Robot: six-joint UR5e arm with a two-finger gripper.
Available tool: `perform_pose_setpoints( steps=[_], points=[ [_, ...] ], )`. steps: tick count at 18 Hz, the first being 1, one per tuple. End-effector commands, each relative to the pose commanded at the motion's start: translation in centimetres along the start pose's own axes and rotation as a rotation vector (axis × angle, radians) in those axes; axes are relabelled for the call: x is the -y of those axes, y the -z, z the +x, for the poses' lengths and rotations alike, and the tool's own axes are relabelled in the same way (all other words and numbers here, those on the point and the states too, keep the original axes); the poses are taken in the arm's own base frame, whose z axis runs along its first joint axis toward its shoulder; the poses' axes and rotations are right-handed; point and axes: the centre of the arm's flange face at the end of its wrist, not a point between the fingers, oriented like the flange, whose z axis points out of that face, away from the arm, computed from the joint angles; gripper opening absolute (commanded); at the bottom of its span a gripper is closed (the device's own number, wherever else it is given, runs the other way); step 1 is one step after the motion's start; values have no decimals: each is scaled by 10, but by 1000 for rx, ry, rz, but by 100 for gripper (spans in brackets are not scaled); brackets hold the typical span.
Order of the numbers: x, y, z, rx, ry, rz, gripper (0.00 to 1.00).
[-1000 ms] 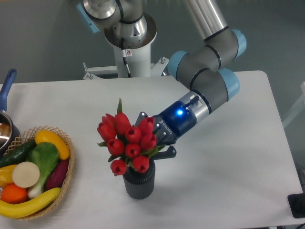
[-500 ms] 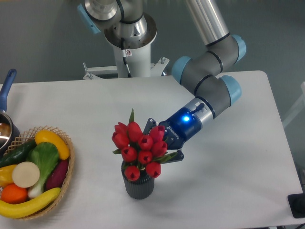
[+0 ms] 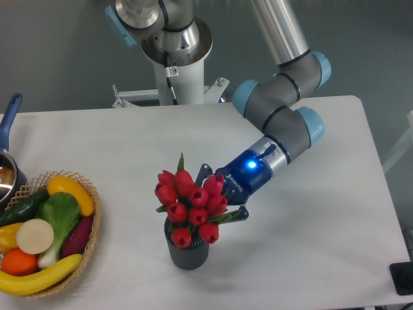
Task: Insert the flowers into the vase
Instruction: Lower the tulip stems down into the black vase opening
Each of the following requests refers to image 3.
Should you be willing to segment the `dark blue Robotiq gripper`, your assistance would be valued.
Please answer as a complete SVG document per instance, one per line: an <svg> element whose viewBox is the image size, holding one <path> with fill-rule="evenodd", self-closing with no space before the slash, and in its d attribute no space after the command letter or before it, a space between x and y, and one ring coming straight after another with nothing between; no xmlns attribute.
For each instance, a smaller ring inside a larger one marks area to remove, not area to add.
<svg viewBox="0 0 413 310"><path fill-rule="evenodd" d="M229 164L218 168L216 174L224 176L223 190L227 204L240 205L238 210L225 216L223 223L246 220L249 212L242 204L289 163L289 155L282 144L272 136L264 136ZM213 175L212 167L203 163L194 182L195 186L201 187Z"/></svg>

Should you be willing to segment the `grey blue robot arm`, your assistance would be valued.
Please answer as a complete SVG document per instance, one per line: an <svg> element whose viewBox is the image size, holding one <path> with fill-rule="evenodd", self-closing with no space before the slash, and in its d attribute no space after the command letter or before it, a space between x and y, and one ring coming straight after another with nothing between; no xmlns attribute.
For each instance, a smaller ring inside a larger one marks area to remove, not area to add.
<svg viewBox="0 0 413 310"><path fill-rule="evenodd" d="M252 1L250 6L279 71L265 83L240 84L232 103L263 137L225 167L200 169L196 185L208 185L223 202L212 200L208 216L196 209L197 224L244 220L248 198L324 133L314 110L292 110L292 105L330 77L328 59L309 49L288 1ZM203 61L212 36L194 17L190 1L116 1L105 14L123 42L140 44L152 61L160 104L206 102Z"/></svg>

